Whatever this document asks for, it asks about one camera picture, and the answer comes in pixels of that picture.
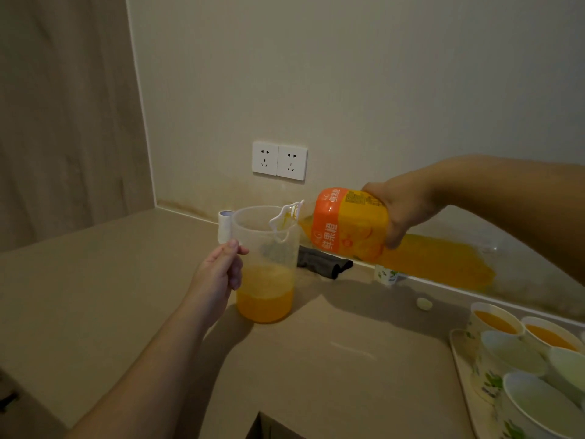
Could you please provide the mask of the person's right forearm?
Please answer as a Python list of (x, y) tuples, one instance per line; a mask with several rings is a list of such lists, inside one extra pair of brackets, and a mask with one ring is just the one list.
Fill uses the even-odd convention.
[(492, 223), (585, 286), (585, 166), (486, 155), (425, 169), (437, 204)]

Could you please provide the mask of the person's left hand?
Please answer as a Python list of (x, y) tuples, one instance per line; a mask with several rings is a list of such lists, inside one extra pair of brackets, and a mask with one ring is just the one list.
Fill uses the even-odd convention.
[(231, 292), (241, 287), (243, 257), (249, 253), (248, 248), (239, 244), (239, 255), (231, 266), (215, 266), (216, 248), (196, 268), (180, 305), (194, 317), (201, 331), (209, 330), (218, 321), (227, 308)]

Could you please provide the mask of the dark grey cloth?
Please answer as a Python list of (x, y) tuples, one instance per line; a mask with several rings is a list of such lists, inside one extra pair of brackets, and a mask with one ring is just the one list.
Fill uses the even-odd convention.
[(296, 266), (307, 269), (323, 278), (336, 280), (339, 275), (354, 265), (349, 259), (339, 258), (317, 249), (300, 246)]

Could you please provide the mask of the small leaf print paper cup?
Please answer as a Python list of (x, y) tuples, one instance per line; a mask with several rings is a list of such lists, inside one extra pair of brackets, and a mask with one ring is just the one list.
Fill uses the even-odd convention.
[(397, 280), (399, 279), (399, 272), (386, 268), (382, 265), (375, 265), (374, 279), (376, 282), (389, 287), (396, 284)]

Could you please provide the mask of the clear plastic pitcher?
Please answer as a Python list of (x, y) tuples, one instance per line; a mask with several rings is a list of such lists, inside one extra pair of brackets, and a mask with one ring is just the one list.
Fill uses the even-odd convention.
[(295, 218), (270, 226), (281, 206), (248, 206), (231, 216), (231, 237), (248, 249), (236, 291), (239, 313), (254, 323), (270, 324), (291, 312), (301, 228)]

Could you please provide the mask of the person's left forearm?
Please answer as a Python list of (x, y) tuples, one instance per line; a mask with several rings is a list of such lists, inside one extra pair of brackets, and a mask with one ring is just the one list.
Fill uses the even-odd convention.
[(204, 312), (181, 305), (66, 439), (170, 439), (189, 368), (208, 328)]

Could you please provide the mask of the orange juice bottle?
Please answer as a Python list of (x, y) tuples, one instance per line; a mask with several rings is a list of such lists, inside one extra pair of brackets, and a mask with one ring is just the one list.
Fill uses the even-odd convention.
[(311, 244), (333, 255), (464, 290), (484, 292), (494, 282), (493, 269), (467, 243), (406, 234), (397, 249), (388, 249), (387, 208), (367, 192), (324, 189), (296, 214)]

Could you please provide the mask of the person's right hand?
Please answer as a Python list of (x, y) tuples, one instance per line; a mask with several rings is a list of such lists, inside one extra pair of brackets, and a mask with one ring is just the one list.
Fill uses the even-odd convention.
[(418, 226), (447, 207), (441, 194), (441, 174), (435, 166), (410, 171), (384, 182), (369, 182), (363, 188), (390, 213), (403, 215)]

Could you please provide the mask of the beige serving tray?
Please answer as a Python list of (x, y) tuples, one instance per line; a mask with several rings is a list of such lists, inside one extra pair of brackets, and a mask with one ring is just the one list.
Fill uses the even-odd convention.
[(457, 376), (462, 388), (462, 393), (469, 416), (470, 424), (476, 439), (498, 439), (497, 423), (495, 421), (495, 409), (491, 401), (484, 400), (478, 394), (472, 384), (473, 359), (466, 351), (466, 336), (463, 329), (455, 328), (449, 333), (450, 349), (457, 370)]

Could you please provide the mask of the white wall socket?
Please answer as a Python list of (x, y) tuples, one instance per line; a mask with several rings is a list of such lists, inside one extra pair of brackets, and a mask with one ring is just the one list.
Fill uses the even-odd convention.
[(252, 172), (267, 176), (277, 176), (279, 146), (265, 141), (252, 144)]
[(307, 168), (308, 149), (299, 146), (279, 145), (277, 177), (304, 181)]

